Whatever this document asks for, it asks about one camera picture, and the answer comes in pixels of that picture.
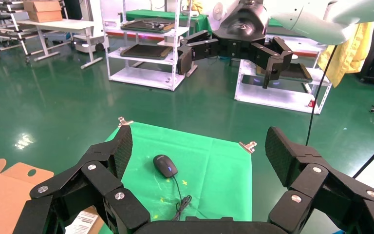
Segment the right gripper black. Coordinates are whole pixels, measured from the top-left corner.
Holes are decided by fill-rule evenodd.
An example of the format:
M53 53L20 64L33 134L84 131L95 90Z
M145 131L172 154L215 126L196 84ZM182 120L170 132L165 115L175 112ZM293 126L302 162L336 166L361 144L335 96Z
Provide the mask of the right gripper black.
M192 62L214 56L237 59L253 58L253 63L265 70L262 88L278 80L290 66L293 51L280 37L264 44L269 15L262 3L241 0L212 35L203 30L180 41L177 49L177 72L184 75Z

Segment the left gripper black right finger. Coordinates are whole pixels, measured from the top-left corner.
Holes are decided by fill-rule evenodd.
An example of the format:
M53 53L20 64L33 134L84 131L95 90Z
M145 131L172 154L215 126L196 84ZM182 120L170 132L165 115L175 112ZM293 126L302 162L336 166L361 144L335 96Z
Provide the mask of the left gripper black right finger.
M314 210L347 234L374 234L374 188L333 168L314 148L288 139L278 127L267 130L265 153L287 191L268 221L298 234Z

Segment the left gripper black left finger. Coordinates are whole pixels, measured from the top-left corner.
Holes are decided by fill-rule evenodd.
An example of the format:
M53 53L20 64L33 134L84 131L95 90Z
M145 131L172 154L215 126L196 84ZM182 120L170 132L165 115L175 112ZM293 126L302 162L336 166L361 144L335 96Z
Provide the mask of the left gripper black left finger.
M115 234L132 234L150 214L122 178L132 154L130 126L112 140L92 145L78 163L30 191L14 228L16 234L63 234L86 208L94 207Z

